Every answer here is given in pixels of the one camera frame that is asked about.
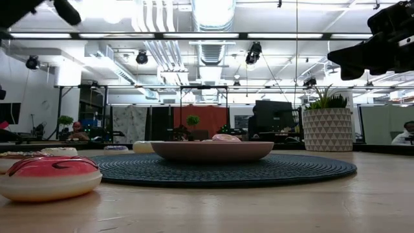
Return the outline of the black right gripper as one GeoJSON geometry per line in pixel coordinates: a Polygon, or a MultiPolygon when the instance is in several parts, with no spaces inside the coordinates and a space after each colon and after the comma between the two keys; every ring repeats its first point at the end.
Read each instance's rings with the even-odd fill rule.
{"type": "Polygon", "coordinates": [[[342,80],[414,69],[414,0],[380,10],[367,20],[372,36],[356,45],[330,51],[328,60],[341,66],[342,80]]]}

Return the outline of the large pink sprinkled donut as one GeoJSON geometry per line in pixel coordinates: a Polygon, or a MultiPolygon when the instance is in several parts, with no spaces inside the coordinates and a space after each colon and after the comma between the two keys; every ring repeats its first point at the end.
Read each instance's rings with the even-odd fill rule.
{"type": "Polygon", "coordinates": [[[213,141],[220,141],[220,142],[240,142],[241,140],[233,135],[227,134],[216,134],[212,137],[213,141]]]}

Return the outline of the small blue donut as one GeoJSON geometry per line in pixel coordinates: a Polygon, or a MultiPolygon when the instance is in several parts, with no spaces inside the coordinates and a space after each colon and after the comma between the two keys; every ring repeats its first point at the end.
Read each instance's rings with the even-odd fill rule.
{"type": "Polygon", "coordinates": [[[120,155],[120,154],[125,154],[125,153],[129,153],[129,149],[127,146],[114,145],[114,146],[106,146],[103,149],[104,155],[120,155]]]}

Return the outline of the small red donut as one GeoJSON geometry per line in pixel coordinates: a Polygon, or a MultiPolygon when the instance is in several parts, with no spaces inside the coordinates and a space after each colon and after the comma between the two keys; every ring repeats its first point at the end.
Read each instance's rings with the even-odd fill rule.
{"type": "Polygon", "coordinates": [[[0,177],[0,195],[19,202],[57,201],[93,191],[102,177],[87,157],[23,159],[0,177]]]}

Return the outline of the large white glazed donut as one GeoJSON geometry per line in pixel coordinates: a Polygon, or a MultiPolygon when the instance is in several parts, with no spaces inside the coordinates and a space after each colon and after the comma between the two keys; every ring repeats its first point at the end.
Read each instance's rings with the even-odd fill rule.
{"type": "Polygon", "coordinates": [[[136,141],[133,144],[132,148],[133,152],[136,154],[154,152],[151,141],[136,141]]]}

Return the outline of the pale green partition panel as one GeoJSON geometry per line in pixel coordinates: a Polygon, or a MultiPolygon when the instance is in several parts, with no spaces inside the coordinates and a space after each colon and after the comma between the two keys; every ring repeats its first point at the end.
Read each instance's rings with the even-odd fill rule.
{"type": "Polygon", "coordinates": [[[366,144],[391,145],[404,131],[404,124],[414,121],[414,106],[374,105],[361,107],[366,144]]]}

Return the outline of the plant in white patterned pot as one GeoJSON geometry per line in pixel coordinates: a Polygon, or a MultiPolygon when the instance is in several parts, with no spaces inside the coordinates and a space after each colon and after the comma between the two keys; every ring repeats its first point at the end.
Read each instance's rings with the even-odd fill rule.
{"type": "Polygon", "coordinates": [[[353,150],[352,113],[348,98],[328,86],[313,88],[318,95],[302,114],[305,149],[348,152],[353,150]]]}

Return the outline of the black computer monitor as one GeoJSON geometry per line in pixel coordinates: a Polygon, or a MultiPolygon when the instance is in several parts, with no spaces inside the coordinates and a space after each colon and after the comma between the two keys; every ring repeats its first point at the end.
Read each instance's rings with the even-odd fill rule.
{"type": "Polygon", "coordinates": [[[256,101],[256,122],[260,132],[280,132],[295,125],[290,102],[256,101]]]}

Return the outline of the person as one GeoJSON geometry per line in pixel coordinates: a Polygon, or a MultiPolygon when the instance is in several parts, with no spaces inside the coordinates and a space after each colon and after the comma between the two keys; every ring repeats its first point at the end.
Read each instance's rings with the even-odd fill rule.
{"type": "Polygon", "coordinates": [[[69,135],[69,140],[89,141],[88,134],[83,130],[80,122],[74,122],[72,125],[73,132],[69,135]]]}
{"type": "Polygon", "coordinates": [[[406,122],[403,127],[403,132],[392,140],[392,145],[411,146],[411,139],[414,139],[414,120],[406,122]]]}

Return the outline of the small round topiary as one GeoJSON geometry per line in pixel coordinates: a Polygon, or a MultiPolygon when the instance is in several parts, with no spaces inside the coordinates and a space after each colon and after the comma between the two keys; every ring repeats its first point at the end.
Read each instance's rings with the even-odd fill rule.
{"type": "Polygon", "coordinates": [[[196,129],[199,122],[200,122],[200,117],[197,115],[188,115],[186,118],[186,123],[192,130],[196,129]]]}
{"type": "Polygon", "coordinates": [[[61,115],[58,118],[58,124],[59,126],[62,126],[63,129],[69,127],[70,125],[72,125],[74,122],[74,119],[70,116],[66,116],[66,115],[61,115]]]}

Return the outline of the dark blue woven placemat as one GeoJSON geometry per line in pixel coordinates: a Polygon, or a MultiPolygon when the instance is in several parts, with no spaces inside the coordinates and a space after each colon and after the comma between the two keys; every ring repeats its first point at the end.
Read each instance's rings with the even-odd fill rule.
{"type": "Polygon", "coordinates": [[[315,183],[354,175],[354,164],[308,155],[270,154],[254,162],[192,163],[143,155],[94,156],[105,183],[163,188],[250,188],[315,183]]]}

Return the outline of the pink round plate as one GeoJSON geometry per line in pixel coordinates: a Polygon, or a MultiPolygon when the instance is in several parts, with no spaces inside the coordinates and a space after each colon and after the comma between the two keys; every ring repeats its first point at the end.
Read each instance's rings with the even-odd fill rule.
{"type": "Polygon", "coordinates": [[[273,142],[152,142],[154,152],[166,160],[182,162],[251,162],[266,157],[273,142]]]}

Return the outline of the black wall screen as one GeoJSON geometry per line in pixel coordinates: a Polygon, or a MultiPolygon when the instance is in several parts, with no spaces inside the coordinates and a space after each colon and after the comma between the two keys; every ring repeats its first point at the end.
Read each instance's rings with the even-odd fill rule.
{"type": "Polygon", "coordinates": [[[0,103],[0,123],[18,124],[21,103],[0,103]]]}

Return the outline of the black ceiling light rail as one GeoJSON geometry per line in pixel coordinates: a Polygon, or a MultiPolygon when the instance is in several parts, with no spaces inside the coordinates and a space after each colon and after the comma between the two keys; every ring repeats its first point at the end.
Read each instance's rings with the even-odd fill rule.
{"type": "Polygon", "coordinates": [[[20,40],[274,40],[274,41],[360,41],[368,33],[247,33],[247,32],[0,32],[0,39],[20,40]]]}

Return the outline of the silver ventilation duct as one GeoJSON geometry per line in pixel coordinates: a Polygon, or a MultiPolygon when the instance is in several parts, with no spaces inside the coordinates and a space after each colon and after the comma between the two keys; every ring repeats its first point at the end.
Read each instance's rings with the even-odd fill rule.
{"type": "MultiPolygon", "coordinates": [[[[231,32],[236,0],[191,0],[196,32],[231,32]]],[[[199,78],[203,85],[219,85],[224,65],[224,41],[198,41],[199,78]]]]}

